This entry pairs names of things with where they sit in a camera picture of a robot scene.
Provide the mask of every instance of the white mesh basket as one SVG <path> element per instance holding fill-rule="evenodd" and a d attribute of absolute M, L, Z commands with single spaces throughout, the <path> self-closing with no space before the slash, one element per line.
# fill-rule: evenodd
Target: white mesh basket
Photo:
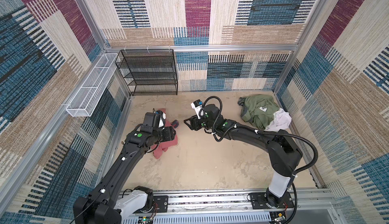
<path fill-rule="evenodd" d="M 118 54 L 104 54 L 66 107 L 72 117 L 90 117 L 115 72 Z"/>

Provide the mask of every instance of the red garment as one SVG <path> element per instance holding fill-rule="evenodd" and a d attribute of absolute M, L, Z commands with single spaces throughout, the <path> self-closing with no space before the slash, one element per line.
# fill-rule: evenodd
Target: red garment
<path fill-rule="evenodd" d="M 159 110 L 166 113 L 166 109 L 159 109 Z M 167 119 L 165 119 L 165 127 L 167 127 L 167 126 L 172 126 L 172 124 Z M 153 155 L 156 159 L 159 159 L 162 156 L 162 153 L 164 151 L 166 152 L 168 150 L 168 147 L 170 147 L 172 145 L 176 145 L 176 144 L 178 144 L 177 135 L 175 136 L 175 138 L 173 140 L 161 142 L 158 146 L 153 145 L 150 149 L 153 150 L 155 147 L 158 147 L 155 151 L 153 151 Z"/>

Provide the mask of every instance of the black shelf rack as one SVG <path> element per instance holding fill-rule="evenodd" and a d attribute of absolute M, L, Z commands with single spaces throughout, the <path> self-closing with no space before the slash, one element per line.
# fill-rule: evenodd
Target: black shelf rack
<path fill-rule="evenodd" d="M 136 95 L 177 95 L 178 80 L 172 49 L 121 50 L 116 66 L 129 91 Z"/>

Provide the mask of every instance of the pile of clothes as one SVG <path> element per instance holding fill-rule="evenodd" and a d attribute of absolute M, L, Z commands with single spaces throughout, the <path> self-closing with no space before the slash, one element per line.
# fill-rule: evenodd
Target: pile of clothes
<path fill-rule="evenodd" d="M 270 95 L 239 98 L 238 104 L 243 106 L 241 118 L 261 130 L 278 132 L 287 129 L 292 121 L 289 113 L 280 108 Z"/>

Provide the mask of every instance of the white garment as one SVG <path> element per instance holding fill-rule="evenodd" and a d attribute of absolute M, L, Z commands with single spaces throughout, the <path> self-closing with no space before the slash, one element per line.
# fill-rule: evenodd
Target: white garment
<path fill-rule="evenodd" d="M 266 126 L 265 131 L 275 131 L 278 132 L 280 129 L 287 129 L 292 122 L 288 112 L 285 112 L 283 109 L 274 112 L 274 119 Z"/>

